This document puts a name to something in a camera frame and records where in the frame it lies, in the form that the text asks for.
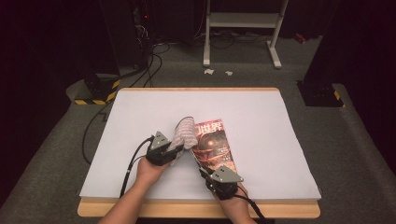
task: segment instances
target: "glove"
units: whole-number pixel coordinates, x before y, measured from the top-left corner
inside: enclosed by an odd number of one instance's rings
[[[176,147],[183,146],[184,149],[191,149],[198,144],[195,123],[193,117],[186,117],[182,119],[175,129],[175,137],[171,145],[166,151],[172,151]],[[171,165],[175,164],[176,160],[181,156],[184,150],[177,153],[176,159],[172,161]]]

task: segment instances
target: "white board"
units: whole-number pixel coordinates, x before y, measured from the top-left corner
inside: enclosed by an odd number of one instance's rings
[[[119,198],[136,148],[157,131],[170,141],[178,122],[222,119],[238,174],[253,200],[320,199],[289,115],[277,89],[123,89],[80,193],[82,198]],[[144,155],[149,144],[138,155]],[[135,179],[134,166],[127,189]],[[165,171],[149,199],[207,200],[212,194],[189,151]]]

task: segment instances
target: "magazine cover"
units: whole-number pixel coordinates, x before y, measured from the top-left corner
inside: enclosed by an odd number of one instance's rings
[[[225,165],[237,173],[222,120],[215,119],[196,123],[195,131],[198,145],[193,147],[191,152],[197,162],[212,171]]]

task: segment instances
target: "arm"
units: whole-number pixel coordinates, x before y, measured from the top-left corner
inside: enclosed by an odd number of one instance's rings
[[[242,188],[243,191],[238,188],[236,194],[241,196],[247,196],[244,193],[248,193],[245,187],[241,183],[238,183],[238,186]],[[254,221],[253,218],[250,217],[250,214],[248,212],[247,201],[236,197],[232,197],[229,200],[223,201],[218,199],[218,201],[221,205],[221,209],[224,215],[229,218],[233,224],[256,224],[256,221]]]
[[[136,223],[140,208],[151,186],[161,177],[163,171],[169,166],[155,166],[146,158],[139,161],[136,180],[131,188],[114,204],[108,213],[99,221],[106,223]]]

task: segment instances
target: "warning stripe tape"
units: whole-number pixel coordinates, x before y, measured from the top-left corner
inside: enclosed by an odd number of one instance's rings
[[[120,85],[120,80],[113,83],[111,93],[105,100],[103,99],[75,99],[77,105],[105,105],[116,97],[117,88]]]
[[[338,91],[334,91],[334,96],[335,96],[335,99],[336,99],[337,101],[343,102],[343,101],[341,100],[341,95],[338,93]]]

